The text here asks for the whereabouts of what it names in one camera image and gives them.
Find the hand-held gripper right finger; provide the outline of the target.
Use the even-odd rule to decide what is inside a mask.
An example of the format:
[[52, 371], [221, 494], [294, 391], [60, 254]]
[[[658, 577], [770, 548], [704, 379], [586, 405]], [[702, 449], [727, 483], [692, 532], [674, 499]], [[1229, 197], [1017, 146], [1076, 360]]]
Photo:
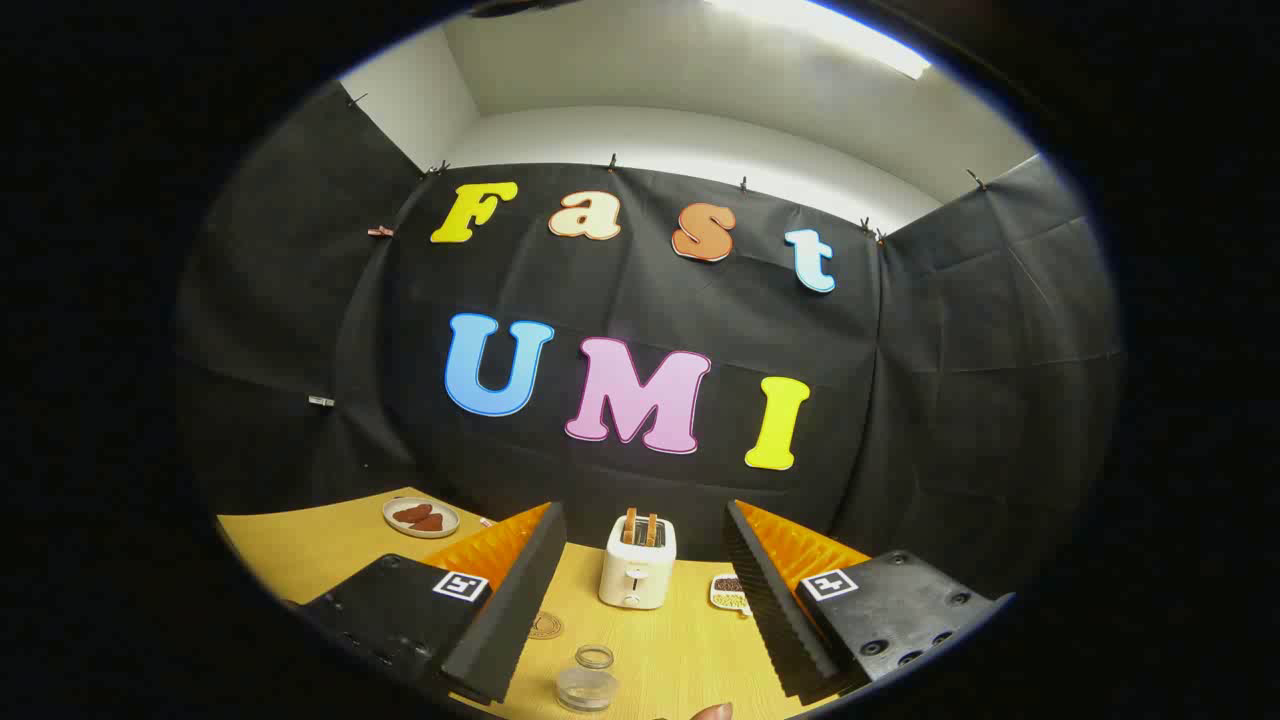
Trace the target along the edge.
[[812, 705], [861, 698], [943, 657], [1011, 602], [922, 556], [868, 556], [741, 500], [724, 547], [785, 694]]

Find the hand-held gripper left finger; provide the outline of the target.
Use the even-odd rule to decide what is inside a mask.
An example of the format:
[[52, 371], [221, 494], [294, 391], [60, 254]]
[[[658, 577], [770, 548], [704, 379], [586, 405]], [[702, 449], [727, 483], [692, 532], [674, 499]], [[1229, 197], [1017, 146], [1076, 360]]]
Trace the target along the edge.
[[502, 703], [567, 541], [544, 502], [430, 553], [381, 551], [289, 600], [371, 673], [442, 702]]

